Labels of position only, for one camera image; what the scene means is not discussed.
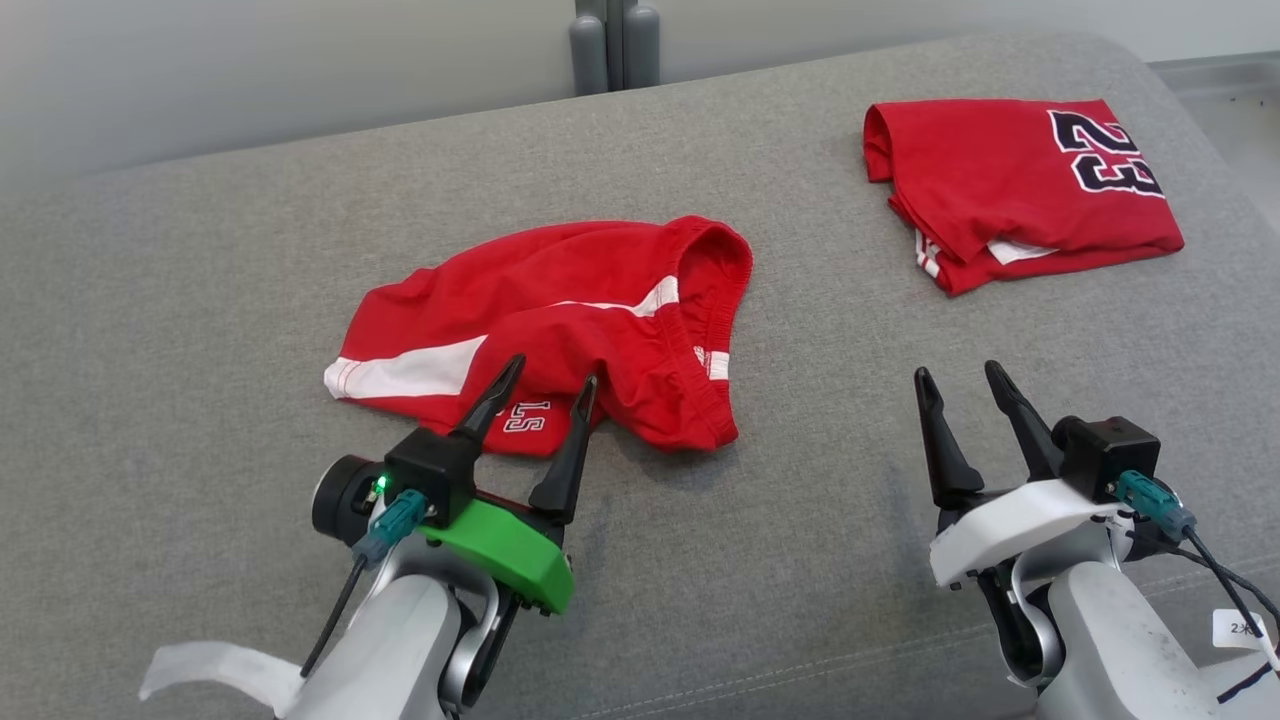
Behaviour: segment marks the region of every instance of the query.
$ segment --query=white label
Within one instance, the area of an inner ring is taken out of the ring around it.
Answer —
[[[1007,265],[1019,260],[1030,260],[1032,258],[1043,258],[1052,252],[1057,252],[1056,247],[1036,247],[1034,245],[1001,240],[998,237],[987,243],[987,250],[996,256],[996,260],[1000,260],[1001,265]]]
[[[1262,638],[1266,639],[1267,626],[1262,624],[1262,616],[1257,612],[1249,612],[1249,615],[1253,615],[1253,621],[1258,624],[1258,629],[1262,630]],[[1258,639],[1253,635],[1253,630],[1249,629],[1248,623],[1244,621],[1244,616],[1240,615],[1239,610],[1215,610],[1213,646],[1258,650]]]

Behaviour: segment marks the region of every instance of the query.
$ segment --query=red fabric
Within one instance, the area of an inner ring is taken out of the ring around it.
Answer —
[[[1084,127],[1060,132],[1056,118],[1070,126],[1070,115],[1092,120],[1101,128],[1094,136],[1112,142],[1100,143]],[[890,206],[937,245],[934,279],[952,296],[993,279],[1183,247],[1149,165],[1102,100],[881,102],[868,109],[863,132],[868,179],[893,182]],[[1096,158],[1097,169],[1078,172],[1082,155]],[[1130,179],[1132,187],[1119,186]],[[987,247],[996,238],[1056,252],[1001,264]]]
[[[737,437],[727,365],[713,373],[710,363],[713,354],[727,363],[750,274],[746,241],[705,218],[520,232],[369,292],[325,384],[443,433],[522,352],[525,372],[486,450],[552,454],[591,373],[598,419],[662,450],[713,450]],[[445,346],[462,350],[424,350]],[[451,377],[461,387],[448,387]],[[439,382],[424,395],[415,383],[428,378]]]

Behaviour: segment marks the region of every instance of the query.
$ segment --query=connector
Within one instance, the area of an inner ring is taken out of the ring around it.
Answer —
[[[1120,473],[1115,492],[1111,495],[1129,503],[1139,515],[1151,518],[1176,542],[1187,538],[1187,530],[1196,527],[1196,515],[1183,506],[1178,496],[1137,470]]]
[[[365,537],[351,547],[351,555],[357,560],[366,557],[370,565],[381,562],[396,543],[408,537],[425,519],[426,497],[416,489],[402,491],[374,520]]]

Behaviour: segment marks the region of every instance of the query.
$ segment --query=white stripe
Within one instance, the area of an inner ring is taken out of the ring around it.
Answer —
[[[627,310],[637,318],[653,318],[658,313],[658,307],[667,305],[668,302],[680,302],[680,286],[676,283],[676,275],[667,275],[658,281],[658,284],[653,286],[649,295],[644,297],[636,305],[617,305],[614,302],[579,302],[576,300],[564,300],[552,305],[586,305],[588,307],[599,307],[600,310]]]
[[[675,275],[667,275],[645,295],[636,305],[617,305],[613,302],[577,302],[566,300],[552,305],[586,305],[600,310],[626,310],[637,318],[652,318],[659,307],[678,302],[680,292]],[[338,357],[324,372],[324,384],[335,398],[351,397],[422,397],[428,395],[458,395],[471,370],[476,351],[489,336],[483,334],[453,345],[421,347],[378,360],[351,360]],[[728,355],[712,352],[712,368],[716,355],[724,355],[723,372],[728,377]]]
[[[707,370],[707,377],[713,380],[728,379],[728,352],[712,351],[712,363]]]
[[[938,261],[934,258],[938,256],[940,247],[934,245],[929,238],[924,237],[920,228],[915,228],[915,264],[924,268],[929,277],[937,278],[942,268],[938,266]]]
[[[334,397],[419,397],[458,395],[471,360],[489,336],[453,345],[410,350],[384,360],[339,357],[324,372],[324,384]]]

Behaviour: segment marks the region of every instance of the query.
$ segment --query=gray couch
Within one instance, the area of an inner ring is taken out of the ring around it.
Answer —
[[[1105,97],[1187,237],[1171,258],[948,300],[865,181],[882,100]],[[736,445],[591,443],[579,592],[521,618],[474,717],[993,717],[979,593],[934,587],[911,372],[988,483],[1024,477],[982,363],[1052,421],[1124,414],[1202,536],[1280,594],[1280,241],[1178,101],[1087,36],[966,38],[228,152],[0,201],[0,717],[262,717],[221,687],[137,688],[152,651],[300,661],[348,569],[317,475],[411,425],[320,373],[367,290],[517,229],[733,225],[756,268],[733,334]],[[481,462],[522,496],[539,465]],[[1176,559],[1129,569],[1198,661],[1226,602]]]

